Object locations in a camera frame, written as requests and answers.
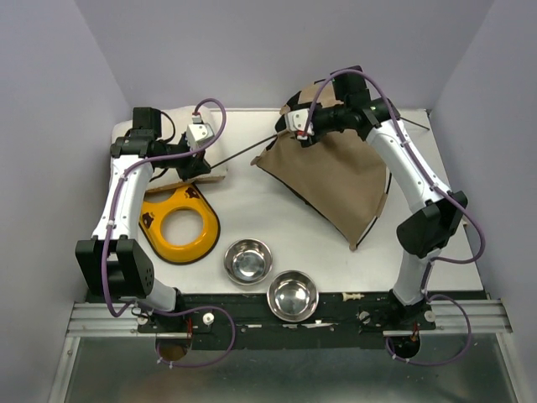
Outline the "black tent pole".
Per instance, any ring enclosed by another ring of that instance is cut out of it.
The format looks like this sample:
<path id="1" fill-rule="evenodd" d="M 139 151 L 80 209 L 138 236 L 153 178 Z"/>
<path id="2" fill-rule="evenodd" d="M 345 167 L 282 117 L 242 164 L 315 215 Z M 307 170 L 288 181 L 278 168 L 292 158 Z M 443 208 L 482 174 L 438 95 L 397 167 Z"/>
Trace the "black tent pole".
<path id="1" fill-rule="evenodd" d="M 228 157 L 226 157 L 225 159 L 223 159 L 223 160 L 217 162 L 216 164 L 212 165 L 212 166 L 211 166 L 211 169 L 214 170 L 215 168 L 217 168 L 217 167 L 219 167 L 219 166 L 221 166 L 221 165 L 224 165 L 224 164 L 226 164 L 227 162 L 229 162 L 229 161 L 231 161 L 231 160 L 234 160 L 235 158 L 237 158 L 237 157 L 239 157 L 239 156 L 241 156 L 241 155 L 247 153 L 248 151 L 250 151 L 250 150 L 252 150 L 252 149 L 255 149 L 255 148 L 257 148 L 258 146 L 260 146 L 260 145 L 262 145 L 262 144 L 265 144 L 265 143 L 267 143 L 267 142 L 269 142 L 269 141 L 271 141 L 271 140 L 276 139 L 277 136 L 278 136 L 278 135 L 275 133 L 275 134 L 273 134 L 273 135 L 271 135 L 271 136 L 268 136 L 268 137 L 265 138 L 265 139 L 262 139 L 262 140 L 260 140 L 260 141 L 258 141 L 258 142 L 256 142 L 256 143 L 254 143 L 254 144 L 251 144 L 251 145 L 249 145 L 248 147 L 246 147 L 246 148 L 244 148 L 244 149 L 241 149 L 240 151 L 236 152 L 235 154 L 232 154 L 231 156 L 228 156 Z"/>
<path id="2" fill-rule="evenodd" d="M 404 120 L 397 123 L 388 120 L 366 138 L 366 144 L 382 161 L 381 170 L 384 184 L 373 218 L 357 240 L 355 249 L 369 235 L 373 226 L 383 213 L 391 185 L 396 181 L 403 191 L 406 203 L 412 213 L 425 206 L 427 200 L 435 201 L 431 186 L 437 183 L 438 176 L 430 168 L 425 158 L 414 145 Z"/>

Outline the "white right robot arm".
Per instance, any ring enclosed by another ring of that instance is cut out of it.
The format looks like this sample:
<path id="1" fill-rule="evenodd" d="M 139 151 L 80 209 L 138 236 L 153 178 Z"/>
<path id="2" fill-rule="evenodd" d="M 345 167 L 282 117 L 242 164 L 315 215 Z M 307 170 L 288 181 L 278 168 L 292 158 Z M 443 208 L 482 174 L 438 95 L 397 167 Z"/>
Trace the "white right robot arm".
<path id="1" fill-rule="evenodd" d="M 316 92 L 310 103 L 292 107 L 284 121 L 302 147 L 319 143 L 329 132 L 356 131 L 399 184 L 410 215 L 396 229 L 404 252 L 391 290 L 397 301 L 387 306 L 386 318 L 392 327 L 403 329 L 416 319 L 414 306 L 425 299 L 426 277 L 456 233 L 467 197 L 462 191 L 452 191 L 429 167 L 407 134 L 396 107 L 361 68 L 331 73 L 318 89 L 323 91 L 327 86 L 335 92 L 335 106 L 321 106 L 321 94 Z"/>

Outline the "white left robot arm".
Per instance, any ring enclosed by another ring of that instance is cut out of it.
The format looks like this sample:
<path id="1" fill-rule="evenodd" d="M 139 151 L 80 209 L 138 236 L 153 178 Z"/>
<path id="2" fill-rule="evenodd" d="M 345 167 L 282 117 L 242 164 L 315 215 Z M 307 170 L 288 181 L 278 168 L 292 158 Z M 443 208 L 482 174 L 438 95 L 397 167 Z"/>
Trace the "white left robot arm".
<path id="1" fill-rule="evenodd" d="M 205 152 L 224 128 L 209 124 L 201 107 L 194 107 L 190 124 L 176 144 L 162 137 L 165 112 L 135 107 L 130 128 L 110 146 L 106 204 L 91 237 L 77 242 L 75 255 L 89 291 L 103 297 L 113 317 L 123 314 L 113 307 L 120 300 L 126 306 L 139 304 L 158 312 L 158 323 L 169 332 L 185 325 L 180 291 L 155 277 L 153 262 L 138 242 L 138 227 L 155 170 L 175 169 L 181 180 L 210 173 Z"/>

